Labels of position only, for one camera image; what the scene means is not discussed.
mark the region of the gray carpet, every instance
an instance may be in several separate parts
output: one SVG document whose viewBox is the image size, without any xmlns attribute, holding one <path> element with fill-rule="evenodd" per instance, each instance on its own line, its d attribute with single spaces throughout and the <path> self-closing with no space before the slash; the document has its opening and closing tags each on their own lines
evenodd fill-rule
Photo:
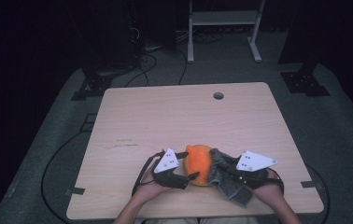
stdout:
<svg viewBox="0 0 353 224">
<path fill-rule="evenodd" d="M 315 169 L 309 169 L 309 172 L 319 183 L 318 192 L 325 207 L 330 207 L 326 223 L 353 223 L 353 104 L 336 76 L 322 65 L 316 68 L 314 75 L 331 96 L 307 97 L 302 93 L 289 93 L 280 72 L 296 71 L 300 64 L 277 64 L 286 36 L 287 33 L 259 33 L 257 44 L 262 63 L 253 61 L 247 34 L 224 35 L 222 40 L 212 44 L 196 44 L 195 63 L 187 65 L 181 85 L 266 82 L 304 161 Z M 186 44 L 180 44 L 178 48 L 186 55 Z M 151 55 L 156 57 L 157 64 L 147 72 L 148 80 L 140 76 L 129 87 L 177 85 L 185 67 L 181 52 L 163 49 Z M 142 57 L 144 70 L 153 63 L 153 58 Z M 135 70 L 115 78 L 112 88 L 125 87 L 140 72 Z M 97 113 L 102 100 L 91 97 L 85 101 L 71 101 L 83 79 L 81 70 L 77 70 L 60 91 L 0 203 L 0 223 L 62 223 L 60 218 L 74 223 L 111 223 L 110 220 L 72 221 L 65 216 L 69 189 L 75 186 L 90 138 L 90 133 L 79 131 L 88 114 Z M 89 116 L 83 129 L 90 129 L 94 120 L 95 116 Z M 60 217 L 51 213 L 41 197 L 45 169 L 43 193 L 49 207 Z M 325 180 L 330 204 L 327 204 L 325 185 L 316 171 Z M 325 216 L 326 211 L 300 215 L 304 223 L 321 223 Z M 258 220 L 277 223 L 273 216 L 258 217 Z"/>
</svg>

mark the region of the forearm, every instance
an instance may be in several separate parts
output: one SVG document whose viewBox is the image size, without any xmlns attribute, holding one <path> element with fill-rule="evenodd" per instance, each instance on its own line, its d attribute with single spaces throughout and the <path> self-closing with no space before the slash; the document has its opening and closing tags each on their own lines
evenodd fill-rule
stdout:
<svg viewBox="0 0 353 224">
<path fill-rule="evenodd" d="M 115 219 L 113 223 L 115 224 L 130 224 L 134 223 L 136 216 L 141 210 L 142 206 L 145 203 L 137 200 L 136 198 L 132 198 L 126 206 L 121 210 L 118 217 Z"/>
<path fill-rule="evenodd" d="M 276 215 L 282 224 L 301 224 L 302 221 L 296 216 L 295 212 L 286 201 L 279 202 L 272 205 Z"/>
</svg>

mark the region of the hole in table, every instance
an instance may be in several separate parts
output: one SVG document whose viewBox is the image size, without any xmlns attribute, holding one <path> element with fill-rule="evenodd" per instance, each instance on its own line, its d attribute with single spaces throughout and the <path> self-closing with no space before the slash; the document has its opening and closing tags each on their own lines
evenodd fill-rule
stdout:
<svg viewBox="0 0 353 224">
<path fill-rule="evenodd" d="M 214 93 L 214 98 L 217 99 L 217 100 L 221 100 L 225 97 L 225 95 L 223 95 L 223 93 L 221 92 L 215 92 Z"/>
</svg>

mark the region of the strap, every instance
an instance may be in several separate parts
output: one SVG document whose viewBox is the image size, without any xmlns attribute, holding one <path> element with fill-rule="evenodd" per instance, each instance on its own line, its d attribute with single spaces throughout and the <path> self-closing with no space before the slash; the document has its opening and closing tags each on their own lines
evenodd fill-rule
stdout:
<svg viewBox="0 0 353 224">
<path fill-rule="evenodd" d="M 161 152 L 158 152 L 158 153 L 156 153 L 153 156 L 148 158 L 148 160 L 145 163 L 144 167 L 142 167 L 141 173 L 139 173 L 138 178 L 135 180 L 135 184 L 134 184 L 133 192 L 132 192 L 131 196 L 133 196 L 135 194 L 136 190 L 138 189 L 138 186 L 141 184 L 142 177 L 144 176 L 145 172 L 147 171 L 147 169 L 150 166 L 150 164 L 153 161 L 153 159 L 156 158 L 156 157 L 160 157 L 160 156 L 164 155 L 164 153 L 165 153 L 164 151 L 161 151 Z"/>
</svg>

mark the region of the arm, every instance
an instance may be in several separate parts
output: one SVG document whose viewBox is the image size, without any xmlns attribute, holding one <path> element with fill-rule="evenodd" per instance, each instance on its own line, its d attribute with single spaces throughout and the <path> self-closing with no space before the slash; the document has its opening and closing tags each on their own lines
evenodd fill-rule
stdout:
<svg viewBox="0 0 353 224">
<path fill-rule="evenodd" d="M 268 170 L 270 178 L 277 178 L 274 171 Z M 296 216 L 289 206 L 278 185 L 265 185 L 252 190 L 252 193 L 262 202 L 275 210 L 275 214 L 283 224 L 301 224 L 302 221 Z"/>
<path fill-rule="evenodd" d="M 134 194 L 134 196 L 130 199 L 130 201 L 124 206 L 124 208 L 119 213 L 118 217 L 115 219 L 113 223 L 115 224 L 128 224 L 134 223 L 136 216 L 141 210 L 142 206 L 157 198 L 164 191 L 169 188 L 158 185 L 153 181 L 153 176 L 151 174 L 151 168 L 147 170 L 144 177 L 142 178 L 142 184 L 139 186 L 138 190 Z"/>
</svg>

